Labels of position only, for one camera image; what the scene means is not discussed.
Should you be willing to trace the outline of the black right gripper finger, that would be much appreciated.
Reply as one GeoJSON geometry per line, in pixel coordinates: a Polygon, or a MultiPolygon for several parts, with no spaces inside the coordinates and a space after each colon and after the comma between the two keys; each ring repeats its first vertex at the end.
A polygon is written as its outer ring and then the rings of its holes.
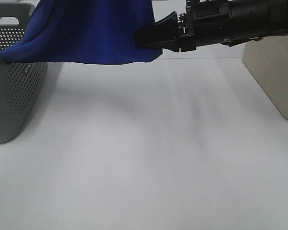
{"type": "Polygon", "coordinates": [[[166,49],[179,52],[180,28],[175,11],[154,25],[143,27],[134,33],[137,46],[142,48],[166,49]]]}

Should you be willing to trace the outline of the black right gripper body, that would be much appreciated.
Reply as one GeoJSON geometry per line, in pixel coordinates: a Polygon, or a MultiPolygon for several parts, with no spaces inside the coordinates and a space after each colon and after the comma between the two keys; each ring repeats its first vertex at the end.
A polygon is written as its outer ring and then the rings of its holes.
{"type": "Polygon", "coordinates": [[[230,0],[187,0],[186,12],[178,17],[178,51],[188,52],[200,46],[233,46],[229,24],[233,18],[230,0]]]}

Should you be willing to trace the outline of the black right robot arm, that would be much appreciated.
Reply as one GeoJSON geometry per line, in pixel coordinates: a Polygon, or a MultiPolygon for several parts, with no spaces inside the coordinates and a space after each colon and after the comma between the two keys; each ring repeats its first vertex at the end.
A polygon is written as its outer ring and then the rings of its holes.
{"type": "Polygon", "coordinates": [[[236,46],[288,35],[288,0],[188,0],[186,12],[172,12],[135,34],[139,47],[194,51],[200,46],[236,46]]]}

